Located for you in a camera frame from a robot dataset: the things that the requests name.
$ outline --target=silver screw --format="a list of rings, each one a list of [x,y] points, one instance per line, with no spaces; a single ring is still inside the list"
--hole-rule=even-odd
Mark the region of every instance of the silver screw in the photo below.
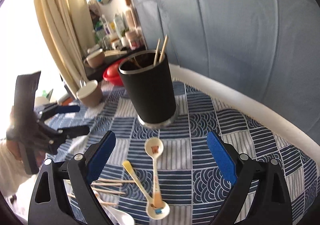
[[[76,154],[75,155],[75,160],[79,161],[82,159],[82,155],[81,154]]]
[[[44,161],[44,164],[47,166],[47,165],[50,165],[51,164],[51,159],[48,158]]]
[[[249,159],[249,157],[248,157],[246,154],[241,154],[241,155],[240,155],[240,159],[246,161],[246,160]]]
[[[271,164],[273,164],[273,165],[275,165],[275,166],[278,164],[278,161],[277,161],[276,159],[274,159],[274,158],[271,159],[270,162],[271,162]]]

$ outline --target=white sleeve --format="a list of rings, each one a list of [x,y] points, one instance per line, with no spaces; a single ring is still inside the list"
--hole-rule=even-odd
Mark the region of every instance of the white sleeve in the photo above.
[[[16,160],[8,150],[7,140],[0,141],[0,191],[4,197],[15,194],[20,184],[31,175],[24,171],[23,163]]]

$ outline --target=black cup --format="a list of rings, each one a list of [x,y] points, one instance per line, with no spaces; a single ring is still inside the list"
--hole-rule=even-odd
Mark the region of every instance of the black cup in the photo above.
[[[132,54],[118,69],[139,122],[153,129],[171,124],[178,115],[167,55],[153,66],[155,52]]]

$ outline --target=checkered tablecloth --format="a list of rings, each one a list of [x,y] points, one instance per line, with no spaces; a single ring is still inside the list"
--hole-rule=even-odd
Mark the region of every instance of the checkered tablecloth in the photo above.
[[[163,200],[170,205],[169,216],[161,221],[150,219],[145,212],[146,199],[134,184],[108,187],[124,194],[101,194],[101,198],[117,203],[119,210],[132,215],[136,224],[205,225],[217,214],[230,190],[230,183],[222,178],[206,144],[207,133],[215,130],[239,153],[246,153],[252,159],[278,159],[286,177],[293,224],[296,224],[320,190],[320,169],[316,163],[271,130],[218,99],[178,81],[173,82],[173,87],[179,116],[173,125],[161,130],[146,129],[138,123],[137,113],[122,87],[103,83],[103,100],[94,109],[74,101],[73,104],[80,105],[80,112],[56,115],[49,125],[58,128],[88,124],[91,132],[67,140],[59,148],[55,161],[83,153],[99,142],[106,131],[112,130],[116,134],[116,146],[101,177],[131,180],[122,167],[122,162],[128,159],[145,189],[152,193],[152,160],[144,151],[144,143],[150,137],[159,137],[164,151],[158,160],[158,175]],[[248,213],[257,184],[258,181],[252,182],[237,221]],[[84,221],[78,204],[73,199],[71,204],[76,217]]]

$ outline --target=curtain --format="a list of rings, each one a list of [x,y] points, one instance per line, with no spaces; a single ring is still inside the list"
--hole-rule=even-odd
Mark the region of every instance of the curtain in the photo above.
[[[82,57],[95,45],[86,0],[34,0],[38,22],[49,51],[74,96],[87,81]]]

